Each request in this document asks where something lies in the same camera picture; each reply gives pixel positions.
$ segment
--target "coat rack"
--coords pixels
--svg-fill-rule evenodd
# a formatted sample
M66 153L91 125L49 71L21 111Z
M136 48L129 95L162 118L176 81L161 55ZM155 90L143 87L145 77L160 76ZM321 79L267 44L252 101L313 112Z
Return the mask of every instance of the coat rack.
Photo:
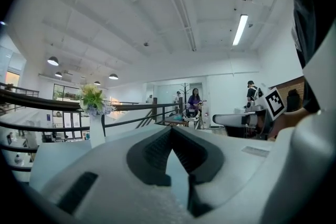
M180 91L182 91L183 94L184 94L184 105L185 105L185 108L186 108L187 107L187 93L190 91L190 89L187 90L187 86L189 86L189 84L184 84L184 85L181 84L181 86L184 87L184 90L180 89Z

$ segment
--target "white shirt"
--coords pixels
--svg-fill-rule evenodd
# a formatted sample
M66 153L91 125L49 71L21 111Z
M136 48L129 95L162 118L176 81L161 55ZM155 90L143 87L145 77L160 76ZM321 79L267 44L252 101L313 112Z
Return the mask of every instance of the white shirt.
M179 103L181 95L177 95L174 98L174 103Z

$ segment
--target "fluorescent light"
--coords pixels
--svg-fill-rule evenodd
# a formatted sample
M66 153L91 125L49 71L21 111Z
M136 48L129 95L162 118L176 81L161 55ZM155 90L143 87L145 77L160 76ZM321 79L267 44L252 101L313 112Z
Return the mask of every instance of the fluorescent light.
M247 19L248 19L248 15L240 16L240 22L239 22L237 34L236 34L235 40L233 41L232 46L237 46L239 44L240 38L243 35L243 31L247 23Z
M109 79L119 79L116 74L109 75Z
M51 64L52 66L58 66L58 59L52 56L48 59L48 63Z

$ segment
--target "white vase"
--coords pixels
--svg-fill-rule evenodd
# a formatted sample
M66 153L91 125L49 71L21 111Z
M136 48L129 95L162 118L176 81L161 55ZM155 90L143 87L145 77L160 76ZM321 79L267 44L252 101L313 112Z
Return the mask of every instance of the white vase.
M105 143L101 115L90 116L90 142L92 148Z

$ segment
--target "purple shirt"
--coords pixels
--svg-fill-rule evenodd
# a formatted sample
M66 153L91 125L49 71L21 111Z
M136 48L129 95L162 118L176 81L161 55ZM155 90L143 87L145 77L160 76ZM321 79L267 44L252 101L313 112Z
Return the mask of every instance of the purple shirt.
M192 95L189 97L188 103L190 104L191 109L198 110L198 107L196 107L195 105L200 103L200 100L195 99L194 96Z

